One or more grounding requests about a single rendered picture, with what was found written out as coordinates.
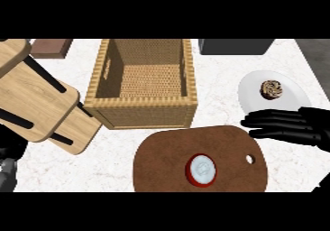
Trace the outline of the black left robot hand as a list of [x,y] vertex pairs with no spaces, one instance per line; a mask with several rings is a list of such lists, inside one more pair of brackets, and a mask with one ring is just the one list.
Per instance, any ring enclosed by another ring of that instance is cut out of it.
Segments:
[[29,141],[0,124],[0,161],[7,158],[15,161],[23,157]]

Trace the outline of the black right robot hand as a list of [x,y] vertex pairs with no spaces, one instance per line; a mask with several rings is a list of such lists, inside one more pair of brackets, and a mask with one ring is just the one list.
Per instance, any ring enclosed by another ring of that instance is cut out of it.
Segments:
[[257,139],[318,146],[330,152],[330,110],[301,107],[297,111],[266,109],[251,112],[241,121]]

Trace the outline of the red can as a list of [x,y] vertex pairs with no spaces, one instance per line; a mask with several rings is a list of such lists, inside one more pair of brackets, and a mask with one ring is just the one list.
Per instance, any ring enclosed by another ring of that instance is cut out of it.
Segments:
[[200,187],[208,188],[217,178],[217,166],[214,159],[206,154],[195,154],[186,163],[186,179],[189,183]]

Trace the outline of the brown wooden cutting board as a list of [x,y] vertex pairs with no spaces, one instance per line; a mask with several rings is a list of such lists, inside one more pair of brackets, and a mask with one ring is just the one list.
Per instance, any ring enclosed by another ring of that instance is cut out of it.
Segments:
[[[206,188],[186,178],[186,164],[198,154],[210,156],[217,169],[214,183]],[[269,168],[256,139],[234,125],[152,134],[135,156],[133,185],[139,192],[263,192]]]

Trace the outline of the wicker basket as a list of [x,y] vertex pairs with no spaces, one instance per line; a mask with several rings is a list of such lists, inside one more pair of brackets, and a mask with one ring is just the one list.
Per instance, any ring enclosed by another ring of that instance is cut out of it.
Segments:
[[111,129],[189,128],[198,109],[191,40],[102,40],[85,107]]

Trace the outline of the white plate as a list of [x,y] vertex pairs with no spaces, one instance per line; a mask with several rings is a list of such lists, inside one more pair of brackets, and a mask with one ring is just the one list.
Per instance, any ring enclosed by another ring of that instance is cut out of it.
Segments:
[[[282,96],[272,100],[260,92],[267,80],[276,80],[282,84]],[[245,114],[264,109],[297,111],[303,106],[312,106],[301,86],[284,74],[270,70],[257,70],[244,77],[239,84],[239,102]]]

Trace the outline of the chocolate swirl cupcake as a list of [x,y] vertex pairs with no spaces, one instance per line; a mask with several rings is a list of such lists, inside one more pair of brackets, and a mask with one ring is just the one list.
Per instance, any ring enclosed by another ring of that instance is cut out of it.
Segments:
[[282,83],[278,80],[267,80],[262,84],[260,93],[264,99],[275,100],[282,96]]

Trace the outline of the dark grey appliance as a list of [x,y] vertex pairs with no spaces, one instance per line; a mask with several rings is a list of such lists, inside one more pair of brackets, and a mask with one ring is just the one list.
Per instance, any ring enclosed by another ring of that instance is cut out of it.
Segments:
[[273,39],[200,39],[203,55],[263,55]]

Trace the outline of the brown rectangular block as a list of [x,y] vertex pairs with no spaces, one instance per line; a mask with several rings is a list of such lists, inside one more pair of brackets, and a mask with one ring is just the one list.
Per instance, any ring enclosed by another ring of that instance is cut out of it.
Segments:
[[64,59],[71,48],[73,39],[36,39],[32,55],[36,59]]

